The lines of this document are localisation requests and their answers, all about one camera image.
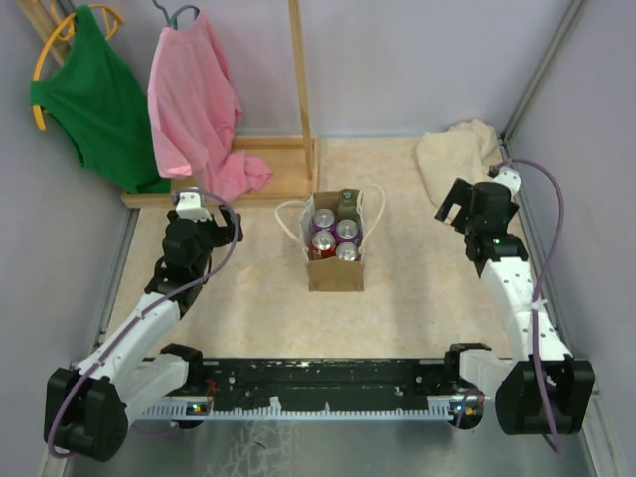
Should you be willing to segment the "purple soda can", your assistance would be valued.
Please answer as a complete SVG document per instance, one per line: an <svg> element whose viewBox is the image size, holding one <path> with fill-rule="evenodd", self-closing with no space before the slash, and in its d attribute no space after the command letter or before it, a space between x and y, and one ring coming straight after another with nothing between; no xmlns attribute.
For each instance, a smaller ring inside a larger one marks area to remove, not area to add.
<svg viewBox="0 0 636 477"><path fill-rule="evenodd" d="M311 218L311 228L314 234L319 232L333 233L337 227L337 217L335 213L326 208L318 209Z"/></svg>
<svg viewBox="0 0 636 477"><path fill-rule="evenodd" d="M334 231L337 243L353 243L359 246L362 240L362 233L358 223L351 219L343 219L338 222Z"/></svg>

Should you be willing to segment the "red soda can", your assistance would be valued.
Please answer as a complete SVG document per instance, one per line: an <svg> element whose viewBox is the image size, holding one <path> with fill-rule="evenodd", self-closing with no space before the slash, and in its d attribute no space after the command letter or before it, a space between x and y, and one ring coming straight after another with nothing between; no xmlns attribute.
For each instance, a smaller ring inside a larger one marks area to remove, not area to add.
<svg viewBox="0 0 636 477"><path fill-rule="evenodd" d="M312 261L322 260L336 255L337 243L333 234L319 232L313 235L310 243L310 257Z"/></svg>
<svg viewBox="0 0 636 477"><path fill-rule="evenodd" d="M339 243L336 248L336 256L344 261L357 261L360 259L359 249L353 242Z"/></svg>

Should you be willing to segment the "green glass soda water bottle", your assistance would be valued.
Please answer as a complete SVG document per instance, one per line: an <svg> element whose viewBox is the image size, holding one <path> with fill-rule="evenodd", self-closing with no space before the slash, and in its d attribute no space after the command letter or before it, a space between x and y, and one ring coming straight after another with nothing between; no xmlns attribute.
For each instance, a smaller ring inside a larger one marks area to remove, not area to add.
<svg viewBox="0 0 636 477"><path fill-rule="evenodd" d="M340 197L336 207L336 216L338 221L356 220L358 212L357 192L355 190L343 189L340 191Z"/></svg>

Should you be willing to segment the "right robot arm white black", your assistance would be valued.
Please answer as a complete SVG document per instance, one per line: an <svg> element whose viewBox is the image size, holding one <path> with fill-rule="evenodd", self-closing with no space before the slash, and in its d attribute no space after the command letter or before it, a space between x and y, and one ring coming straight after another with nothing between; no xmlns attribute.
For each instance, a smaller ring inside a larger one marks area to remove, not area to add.
<svg viewBox="0 0 636 477"><path fill-rule="evenodd" d="M570 435L581 431L595 384L591 364L573 356L551 323L523 241L509 233L518 205L500 182L456 179L435 217L463 235L465 253L503 314L512 350L504 361L482 344L456 344L443 370L445 384L463 394L473 388L491 398L508 435Z"/></svg>

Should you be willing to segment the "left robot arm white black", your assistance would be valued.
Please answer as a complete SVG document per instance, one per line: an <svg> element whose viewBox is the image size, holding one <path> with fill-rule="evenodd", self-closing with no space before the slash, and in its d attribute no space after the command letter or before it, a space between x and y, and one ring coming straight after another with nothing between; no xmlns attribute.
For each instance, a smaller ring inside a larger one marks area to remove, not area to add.
<svg viewBox="0 0 636 477"><path fill-rule="evenodd" d="M168 215L163 254L136 307L120 327L72 369L48 379L44 438L58 459L75 454L105 462L119 450L131 425L160 398L177 390L192 395L207 381L199 350L168 345L148 352L170 331L216 273L214 250L235 249L243 238L241 216L219 207L220 226L204 207Z"/></svg>

